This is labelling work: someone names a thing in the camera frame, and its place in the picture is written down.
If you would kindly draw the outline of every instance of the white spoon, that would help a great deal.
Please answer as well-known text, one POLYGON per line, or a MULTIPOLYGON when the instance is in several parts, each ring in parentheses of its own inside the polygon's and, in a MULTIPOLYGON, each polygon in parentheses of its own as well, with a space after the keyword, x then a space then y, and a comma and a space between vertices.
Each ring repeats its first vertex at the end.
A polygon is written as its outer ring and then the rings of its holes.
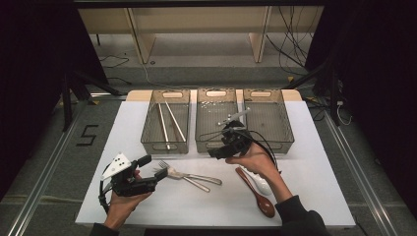
POLYGON ((254 174, 251 171, 247 170, 245 167, 240 166, 243 171, 245 171, 246 174, 251 176, 251 178, 254 180, 258 190, 263 195, 270 195, 272 194, 272 190, 270 189, 269 184, 267 183, 267 180, 263 179, 259 174, 254 174))

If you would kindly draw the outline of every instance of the metal utensil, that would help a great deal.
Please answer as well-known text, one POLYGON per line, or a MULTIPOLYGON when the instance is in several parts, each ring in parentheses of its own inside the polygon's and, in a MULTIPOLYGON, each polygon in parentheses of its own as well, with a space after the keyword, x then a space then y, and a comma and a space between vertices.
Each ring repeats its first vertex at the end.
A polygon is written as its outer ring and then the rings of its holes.
POLYGON ((247 175, 249 175, 254 180, 255 185, 257 186, 257 188, 261 192, 261 194, 263 194, 263 195, 271 195, 272 194, 272 190, 270 189, 269 184, 259 174, 252 173, 251 171, 246 169, 244 166, 240 166, 240 168, 242 168, 242 170, 245 171, 245 173, 247 175))
POLYGON ((261 210, 261 212, 268 218, 272 218, 275 216, 275 207, 270 202, 269 199, 265 198, 264 196, 258 194, 258 192, 252 187, 251 182, 246 177, 245 173, 243 172, 242 168, 237 167, 236 172, 238 175, 245 181, 246 185, 252 190, 252 193, 254 193, 255 198, 257 199, 258 208, 261 210))
POLYGON ((186 173, 181 173, 175 170, 175 168, 173 168, 172 166, 170 166, 168 163, 166 163, 165 161, 161 160, 159 162, 159 166, 162 168, 167 168, 168 169, 168 176, 175 178, 175 179, 185 179, 188 182, 192 183, 193 185, 199 187, 200 189, 209 192, 210 189, 208 187, 206 187, 203 184, 200 184, 193 179, 199 179, 199 180, 204 180, 204 181, 208 181, 211 182, 213 184, 217 184, 217 185, 221 185, 222 182, 219 179, 216 178, 212 178, 212 177, 208 177, 208 176, 202 176, 202 175, 194 175, 194 174, 186 174, 186 173))

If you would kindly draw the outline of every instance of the wooden spoon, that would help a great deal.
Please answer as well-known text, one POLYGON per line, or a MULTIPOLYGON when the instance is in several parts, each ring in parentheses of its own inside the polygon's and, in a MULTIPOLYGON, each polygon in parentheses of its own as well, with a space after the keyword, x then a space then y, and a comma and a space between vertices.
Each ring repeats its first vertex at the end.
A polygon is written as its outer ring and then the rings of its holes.
POLYGON ((275 207, 270 202, 269 199, 265 198, 264 196, 258 194, 257 191, 255 191, 254 187, 252 186, 251 182, 249 181, 248 177, 246 177, 245 173, 240 167, 237 167, 236 172, 238 175, 245 181, 245 183, 249 186, 249 188, 252 190, 252 193, 254 193, 255 198, 257 199, 258 208, 261 210, 261 212, 268 218, 272 218, 275 216, 275 207))

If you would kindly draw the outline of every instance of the silver fork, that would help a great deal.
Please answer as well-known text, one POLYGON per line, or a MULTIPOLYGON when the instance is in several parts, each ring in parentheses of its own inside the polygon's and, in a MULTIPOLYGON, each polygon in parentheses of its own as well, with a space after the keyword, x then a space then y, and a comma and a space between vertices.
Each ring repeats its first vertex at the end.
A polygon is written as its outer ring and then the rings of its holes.
POLYGON ((188 182, 192 183, 193 185, 197 186, 198 188, 200 188, 200 189, 209 193, 210 189, 208 187, 190 179, 189 177, 185 176, 182 173, 177 172, 174 167, 170 166, 165 161, 161 160, 159 162, 159 166, 162 167, 162 168, 167 168, 169 176, 174 177, 174 178, 178 178, 178 179, 183 178, 183 179, 187 180, 188 182))

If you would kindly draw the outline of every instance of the white table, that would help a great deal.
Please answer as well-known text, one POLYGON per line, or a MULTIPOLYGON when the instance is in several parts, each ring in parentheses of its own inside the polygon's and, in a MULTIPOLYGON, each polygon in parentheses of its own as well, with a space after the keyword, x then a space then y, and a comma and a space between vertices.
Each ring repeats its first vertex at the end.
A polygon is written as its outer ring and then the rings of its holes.
MULTIPOLYGON (((153 161, 141 168, 142 176, 153 175, 161 159, 178 171, 219 178, 222 186, 204 182, 206 193, 185 180, 165 178, 156 191, 126 221, 146 228, 271 228, 282 224, 278 213, 265 217, 255 197, 235 172, 236 165, 197 153, 194 141, 196 96, 192 92, 189 153, 153 155, 153 161)), ((310 112, 304 101, 285 101, 295 142, 288 154, 277 154, 279 169, 294 195, 304 207, 316 210, 328 228, 353 227, 355 222, 328 162, 310 112)), ((149 103, 122 102, 102 157, 91 180, 76 223, 92 225, 103 222, 105 212, 98 202, 99 179, 105 166, 119 151, 130 159, 146 155, 141 144, 142 129, 149 103)), ((268 197, 274 204, 273 196, 268 197)))

